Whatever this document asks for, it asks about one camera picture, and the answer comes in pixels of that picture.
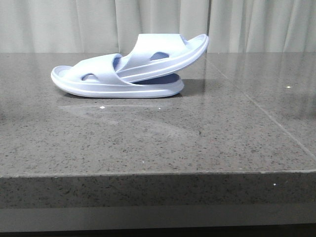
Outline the light blue slipper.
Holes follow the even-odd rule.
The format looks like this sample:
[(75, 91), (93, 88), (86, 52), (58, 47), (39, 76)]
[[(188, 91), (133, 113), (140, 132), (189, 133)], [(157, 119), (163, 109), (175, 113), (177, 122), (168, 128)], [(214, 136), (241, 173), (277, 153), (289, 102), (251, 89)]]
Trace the light blue slipper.
[(89, 58), (74, 66), (57, 66), (51, 79), (61, 90), (92, 98), (160, 98), (178, 94), (184, 83), (177, 74), (141, 79), (131, 83), (118, 76), (114, 66), (120, 54), (108, 54)]
[(181, 34), (139, 34), (132, 51), (114, 60), (114, 70), (126, 82), (163, 77), (196, 61), (208, 42), (206, 34), (190, 40)]

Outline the pale green curtain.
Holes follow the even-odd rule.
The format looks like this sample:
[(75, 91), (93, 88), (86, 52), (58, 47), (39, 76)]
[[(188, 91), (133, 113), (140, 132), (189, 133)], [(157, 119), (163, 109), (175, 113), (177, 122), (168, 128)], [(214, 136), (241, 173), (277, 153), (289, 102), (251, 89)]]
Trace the pale green curtain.
[(210, 38), (209, 52), (314, 52), (313, 0), (3, 0), (0, 50), (128, 53), (140, 33)]

